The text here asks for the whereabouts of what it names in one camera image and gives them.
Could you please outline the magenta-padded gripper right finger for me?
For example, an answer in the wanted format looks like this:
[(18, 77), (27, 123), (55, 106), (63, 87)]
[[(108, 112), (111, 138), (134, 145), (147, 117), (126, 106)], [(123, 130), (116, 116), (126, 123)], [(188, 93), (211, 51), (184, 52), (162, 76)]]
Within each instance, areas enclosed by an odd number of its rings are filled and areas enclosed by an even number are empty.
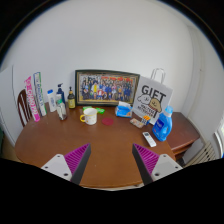
[(169, 155), (158, 155), (138, 144), (133, 144), (132, 154), (144, 185), (150, 184), (182, 169)]

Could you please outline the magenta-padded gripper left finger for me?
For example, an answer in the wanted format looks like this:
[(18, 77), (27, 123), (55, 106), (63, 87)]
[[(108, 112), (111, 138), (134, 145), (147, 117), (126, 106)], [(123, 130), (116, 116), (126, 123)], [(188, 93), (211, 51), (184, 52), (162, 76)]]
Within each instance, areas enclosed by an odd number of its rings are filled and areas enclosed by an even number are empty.
[(42, 169), (79, 185), (90, 155), (91, 145), (87, 143), (66, 155), (56, 154)]

